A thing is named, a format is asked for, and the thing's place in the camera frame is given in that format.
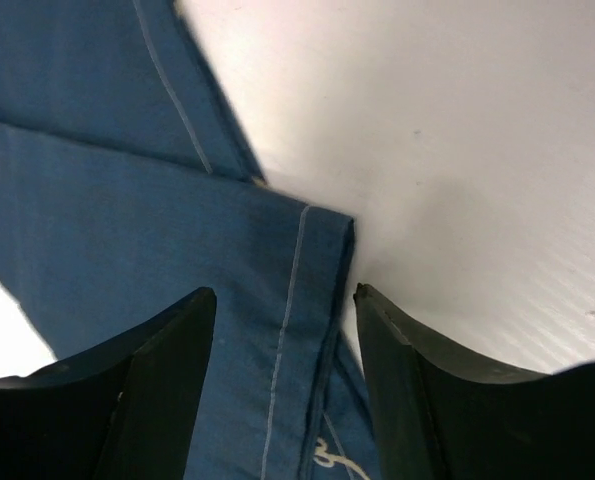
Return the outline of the dark blue cloth napkin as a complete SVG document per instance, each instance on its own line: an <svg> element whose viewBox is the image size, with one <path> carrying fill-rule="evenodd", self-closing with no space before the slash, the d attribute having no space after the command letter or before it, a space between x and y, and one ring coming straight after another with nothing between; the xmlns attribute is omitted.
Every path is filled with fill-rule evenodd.
<svg viewBox="0 0 595 480"><path fill-rule="evenodd" d="M351 217L278 194L177 1L0 1L0 283L58 358L217 298L189 479L376 479Z"/></svg>

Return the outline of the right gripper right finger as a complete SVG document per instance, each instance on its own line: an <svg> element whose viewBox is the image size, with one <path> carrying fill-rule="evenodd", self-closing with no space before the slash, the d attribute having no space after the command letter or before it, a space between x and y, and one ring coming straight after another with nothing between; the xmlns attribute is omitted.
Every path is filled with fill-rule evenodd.
<svg viewBox="0 0 595 480"><path fill-rule="evenodd" d="M595 479L595 362L554 374L503 363L354 295L386 479Z"/></svg>

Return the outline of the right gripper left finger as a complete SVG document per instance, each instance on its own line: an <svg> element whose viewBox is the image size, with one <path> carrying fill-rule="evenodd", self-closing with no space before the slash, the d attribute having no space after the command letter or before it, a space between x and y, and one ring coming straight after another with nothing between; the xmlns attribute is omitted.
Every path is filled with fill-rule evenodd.
<svg viewBox="0 0 595 480"><path fill-rule="evenodd" d="M211 352L216 295L26 377L0 378L0 479L180 479Z"/></svg>

